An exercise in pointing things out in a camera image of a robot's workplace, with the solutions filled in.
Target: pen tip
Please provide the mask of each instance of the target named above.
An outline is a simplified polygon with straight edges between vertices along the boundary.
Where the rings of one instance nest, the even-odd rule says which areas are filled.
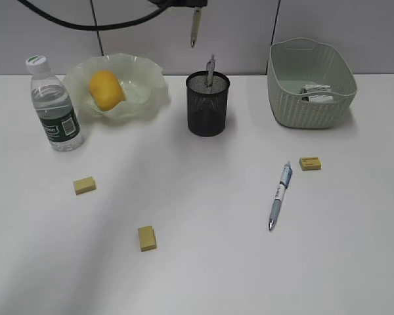
[[[270,220],[270,222],[269,222],[269,231],[271,232],[273,228],[274,228],[274,220]]]

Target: frosted glass bowl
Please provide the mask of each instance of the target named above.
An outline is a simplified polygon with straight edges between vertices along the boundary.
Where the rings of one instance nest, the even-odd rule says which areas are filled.
[[[89,81],[99,70],[110,70],[116,75],[126,98],[106,112],[96,105],[89,92]],[[150,59],[129,54],[89,58],[71,69],[63,79],[63,84],[74,108],[110,119],[132,117],[150,109],[154,110],[154,103],[167,97],[167,84],[162,68]]]

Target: gray wall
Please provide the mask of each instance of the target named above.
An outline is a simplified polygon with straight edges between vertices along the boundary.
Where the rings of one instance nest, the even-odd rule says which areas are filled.
[[[98,24],[133,19],[154,8],[143,0],[93,0]],[[135,28],[101,32],[105,54],[145,56],[167,74],[204,70],[212,53],[229,74],[264,74],[277,0],[209,0],[197,45],[190,48],[192,9],[172,8]]]
[[[90,0],[32,0],[44,11],[78,24],[93,25]],[[155,8],[145,0],[93,0],[99,24],[140,17]],[[105,54],[118,52],[153,59],[165,74],[204,68],[211,53],[227,74],[263,74],[279,0],[209,0],[197,45],[189,47],[192,9],[169,9],[134,28],[103,31]],[[274,41],[310,37],[330,43],[358,74],[394,73],[394,0],[282,0]],[[16,0],[0,0],[0,74],[26,74],[33,54],[49,57],[65,74],[100,55],[95,32],[54,25]]]
[[[329,43],[356,74],[394,74],[394,0],[282,0],[275,41]]]
[[[93,25],[89,0],[32,3],[71,22]],[[25,60],[35,54],[48,56],[52,69],[65,74],[85,58],[100,55],[97,34],[62,28],[16,0],[0,0],[0,74],[26,74]]]

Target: light green basket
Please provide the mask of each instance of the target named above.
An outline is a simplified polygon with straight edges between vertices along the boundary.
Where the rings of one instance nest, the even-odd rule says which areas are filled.
[[[267,80],[274,117],[292,128],[334,126],[357,92],[355,78],[340,53],[333,46],[302,37],[271,46]],[[306,84],[329,85],[332,92],[300,94]],[[331,95],[334,101],[302,99],[313,95]]]

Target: water bottle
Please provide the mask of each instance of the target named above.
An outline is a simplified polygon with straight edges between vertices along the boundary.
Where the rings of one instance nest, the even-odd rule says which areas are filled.
[[[63,83],[51,73],[47,58],[33,56],[26,61],[32,74],[31,98],[51,146],[71,151],[83,144],[72,101]]]

